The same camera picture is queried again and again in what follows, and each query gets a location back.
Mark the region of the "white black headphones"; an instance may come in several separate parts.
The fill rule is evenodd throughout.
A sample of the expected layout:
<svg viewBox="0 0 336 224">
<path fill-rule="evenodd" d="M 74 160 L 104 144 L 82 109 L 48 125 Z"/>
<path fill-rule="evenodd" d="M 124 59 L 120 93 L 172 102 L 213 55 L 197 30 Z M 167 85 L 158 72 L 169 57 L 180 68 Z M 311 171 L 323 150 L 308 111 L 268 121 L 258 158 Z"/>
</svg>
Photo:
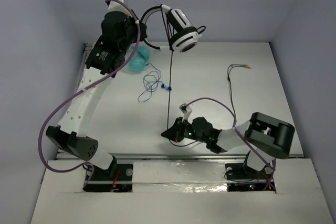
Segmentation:
<svg viewBox="0 0 336 224">
<path fill-rule="evenodd" d="M 157 12 L 162 15 L 169 43 L 167 47 L 171 51 L 180 53 L 189 51 L 197 45 L 202 33 L 206 30 L 204 25 L 196 28 L 181 9 L 171 8 L 164 4 L 149 8 L 140 21 L 146 25 L 149 17 Z"/>
</svg>

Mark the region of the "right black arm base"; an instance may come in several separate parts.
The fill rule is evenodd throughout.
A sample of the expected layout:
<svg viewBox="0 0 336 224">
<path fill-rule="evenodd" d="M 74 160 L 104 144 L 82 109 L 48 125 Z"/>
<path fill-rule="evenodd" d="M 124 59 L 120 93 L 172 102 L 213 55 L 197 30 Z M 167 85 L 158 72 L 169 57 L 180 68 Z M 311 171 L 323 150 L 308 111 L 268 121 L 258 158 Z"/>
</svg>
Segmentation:
<svg viewBox="0 0 336 224">
<path fill-rule="evenodd" d="M 224 178 L 227 180 L 228 192 L 248 192 L 248 191 L 273 191 L 276 192 L 274 182 L 274 173 L 276 160 L 266 165 L 259 157 L 258 161 L 262 162 L 262 170 L 257 171 L 247 166 L 248 158 L 251 151 L 247 153 L 242 163 L 225 164 Z"/>
</svg>

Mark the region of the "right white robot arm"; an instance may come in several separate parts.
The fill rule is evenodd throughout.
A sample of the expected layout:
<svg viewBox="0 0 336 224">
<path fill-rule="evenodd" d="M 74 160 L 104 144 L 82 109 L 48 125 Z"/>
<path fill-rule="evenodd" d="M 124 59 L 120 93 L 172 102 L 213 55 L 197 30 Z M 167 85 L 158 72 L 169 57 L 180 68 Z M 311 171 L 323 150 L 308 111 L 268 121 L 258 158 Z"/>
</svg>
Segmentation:
<svg viewBox="0 0 336 224">
<path fill-rule="evenodd" d="M 255 112 L 248 121 L 228 130 L 214 128 L 204 117 L 189 122 L 180 116 L 161 136 L 175 143 L 185 138 L 195 140 L 204 143 L 208 150 L 216 154 L 245 145 L 249 150 L 244 162 L 238 168 L 233 168 L 232 172 L 243 174 L 250 180 L 266 168 L 273 175 L 276 160 L 289 158 L 294 133 L 292 124 Z"/>
</svg>

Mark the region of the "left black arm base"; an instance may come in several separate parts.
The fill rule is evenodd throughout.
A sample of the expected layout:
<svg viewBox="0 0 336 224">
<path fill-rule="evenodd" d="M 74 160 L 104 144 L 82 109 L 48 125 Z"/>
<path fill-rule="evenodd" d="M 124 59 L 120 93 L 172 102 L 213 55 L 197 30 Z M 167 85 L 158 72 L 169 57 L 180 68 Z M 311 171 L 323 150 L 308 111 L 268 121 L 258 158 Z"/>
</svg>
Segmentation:
<svg viewBox="0 0 336 224">
<path fill-rule="evenodd" d="M 133 163 L 119 163 L 114 158 L 111 166 L 103 170 L 92 165 L 82 166 L 86 171 L 83 190 L 88 193 L 132 192 Z"/>
</svg>

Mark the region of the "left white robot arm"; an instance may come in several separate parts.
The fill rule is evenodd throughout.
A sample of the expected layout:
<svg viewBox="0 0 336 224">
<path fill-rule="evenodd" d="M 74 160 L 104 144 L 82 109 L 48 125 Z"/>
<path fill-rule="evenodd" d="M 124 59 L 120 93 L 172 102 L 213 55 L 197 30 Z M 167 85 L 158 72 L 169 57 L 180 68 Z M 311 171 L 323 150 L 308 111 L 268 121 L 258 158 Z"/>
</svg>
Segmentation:
<svg viewBox="0 0 336 224">
<path fill-rule="evenodd" d="M 103 178 L 111 179 L 117 172 L 115 158 L 88 136 L 89 124 L 102 94 L 128 63 L 127 51 L 146 38 L 146 25 L 133 11 L 111 11 L 105 14 L 101 30 L 85 62 L 76 93 L 55 109 L 58 112 L 68 104 L 66 113 L 55 126 L 44 123 L 41 132 L 59 149 L 98 168 Z"/>
</svg>

